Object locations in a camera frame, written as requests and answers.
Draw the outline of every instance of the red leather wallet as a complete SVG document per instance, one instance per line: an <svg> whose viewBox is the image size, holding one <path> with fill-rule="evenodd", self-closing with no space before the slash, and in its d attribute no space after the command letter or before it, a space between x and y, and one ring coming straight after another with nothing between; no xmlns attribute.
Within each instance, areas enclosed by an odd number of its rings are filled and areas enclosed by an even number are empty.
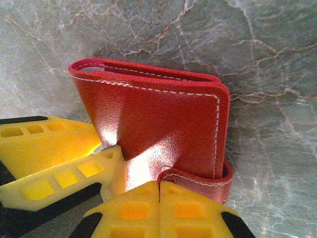
<svg viewBox="0 0 317 238"><path fill-rule="evenodd" d="M127 190L168 180L227 201L230 95L217 77L108 59L68 69L103 146L122 147Z"/></svg>

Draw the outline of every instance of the white stitching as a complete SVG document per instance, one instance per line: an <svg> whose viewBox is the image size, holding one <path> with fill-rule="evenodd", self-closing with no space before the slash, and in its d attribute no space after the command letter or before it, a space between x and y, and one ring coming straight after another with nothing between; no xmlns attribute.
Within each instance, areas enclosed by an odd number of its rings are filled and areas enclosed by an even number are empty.
<svg viewBox="0 0 317 238"><path fill-rule="evenodd" d="M221 184L208 184L208 183L202 183L202 182L198 182L198 181L195 181L195 180L192 180L192 179L190 179L190 178L187 178L187 177L184 177L184 176L181 176L181 175L178 175L178 174L168 174L168 175L165 175L162 179L161 179L161 181L163 180L163 179L165 179L165 178L167 178L168 176L179 176L179 177L181 177L181 178L183 178L183 179L187 179L187 180L189 180L189 181L191 181L191 182L194 182L194 183L199 183L200 185L203 185L203 186L209 186L209 187L220 187L220 186L225 186L225 185L227 185L227 184L229 184L229 183L231 183L231 179L229 180L229 181L227 181L227 182L224 182L224 183L221 183Z"/></svg>
<svg viewBox="0 0 317 238"><path fill-rule="evenodd" d="M120 69L120 70L127 70L127 71L131 71L131 72L149 74L149 75L157 76L157 77L161 77L161 78L162 78L162 77L163 77L163 78L173 78L173 79L177 79L177 80L189 81L188 79L181 79L181 78L175 78L175 77L169 77L169 76L162 76L162 75L155 74L155 73L142 72L142 71L127 69L127 68L118 68L118 67L108 66L108 65L105 65L105 64L100 64L100 63L84 63L84 64L82 64L82 65L76 67L75 70L78 70L81 66L89 66L89 65L98 66L98 67L101 67L101 68L114 68L114 69Z"/></svg>
<svg viewBox="0 0 317 238"><path fill-rule="evenodd" d="M173 93L173 94L187 94L187 95L196 95L196 96L207 96L207 97L214 97L217 99L217 107L216 107L216 130L215 130L215 135L214 135L214 158L213 158L213 175L212 178L214 179L214 174L215 174L215 167L216 167L216 158L217 158L217 136L218 136L218 126L219 126L219 114L220 114L220 98L216 96L215 94L202 94L202 93L185 93L185 92L174 92L174 91L167 91L167 90L159 90L159 89L153 89L153 88L140 88L136 87L130 84L124 84L124 83L117 83L117 82L110 82L110 81L105 81L105 80L91 80L91 79L85 79L85 78L79 78L72 76L73 78L83 80L83 81L89 81L89 82L98 82L98 83L106 83L106 84L111 84L111 85L118 85L118 86L123 86L123 87L129 87L129 88L136 88L136 89L142 89L142 90L149 90L149 91L155 91L155 92L163 92L163 93Z"/></svg>

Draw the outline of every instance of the marble surface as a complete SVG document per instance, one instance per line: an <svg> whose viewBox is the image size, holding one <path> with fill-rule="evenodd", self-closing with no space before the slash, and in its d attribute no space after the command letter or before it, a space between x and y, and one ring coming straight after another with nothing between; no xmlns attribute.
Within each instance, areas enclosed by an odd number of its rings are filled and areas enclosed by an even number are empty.
<svg viewBox="0 0 317 238"><path fill-rule="evenodd" d="M316 0L1 0L0 118L90 121L67 67L105 57L217 75L227 205L256 237L317 237ZM25 237L68 237L95 197Z"/></svg>

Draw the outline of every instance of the wallet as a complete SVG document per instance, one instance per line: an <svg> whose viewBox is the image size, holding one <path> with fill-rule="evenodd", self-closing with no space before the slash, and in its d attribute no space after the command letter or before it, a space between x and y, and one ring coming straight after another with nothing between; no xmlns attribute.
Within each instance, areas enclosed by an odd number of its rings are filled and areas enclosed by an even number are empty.
<svg viewBox="0 0 317 238"><path fill-rule="evenodd" d="M109 59L68 69L103 146L122 148L127 190L166 180L227 201L230 94L217 77Z"/></svg>

